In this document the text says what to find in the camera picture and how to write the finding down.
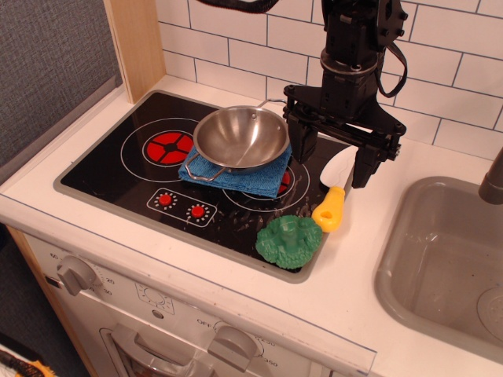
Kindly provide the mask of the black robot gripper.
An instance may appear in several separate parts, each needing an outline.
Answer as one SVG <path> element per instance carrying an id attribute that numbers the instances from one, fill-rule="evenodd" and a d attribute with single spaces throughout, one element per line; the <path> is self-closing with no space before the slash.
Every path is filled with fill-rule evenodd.
<path id="1" fill-rule="evenodd" d="M 351 185 L 366 187 L 381 160 L 396 159 L 406 132 L 378 105 L 379 85 L 377 71 L 349 75 L 325 70 L 320 87 L 286 86 L 284 117 L 295 160 L 305 163 L 313 155 L 322 132 L 358 147 Z"/>

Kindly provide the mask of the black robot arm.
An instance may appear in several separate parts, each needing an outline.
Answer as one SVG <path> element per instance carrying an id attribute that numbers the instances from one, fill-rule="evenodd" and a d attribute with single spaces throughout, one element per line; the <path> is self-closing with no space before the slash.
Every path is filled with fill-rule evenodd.
<path id="1" fill-rule="evenodd" d="M 407 64 L 395 40 L 403 36 L 408 15 L 399 1 L 323 1 L 321 9 L 326 33 L 321 86 L 286 86 L 284 118 L 299 163 L 314 153 L 319 133 L 355 146 L 352 186 L 361 189 L 382 162 L 396 158 L 406 133 L 377 96 L 394 97 L 406 83 L 403 74 L 386 92 L 381 72 L 386 53 Z"/>

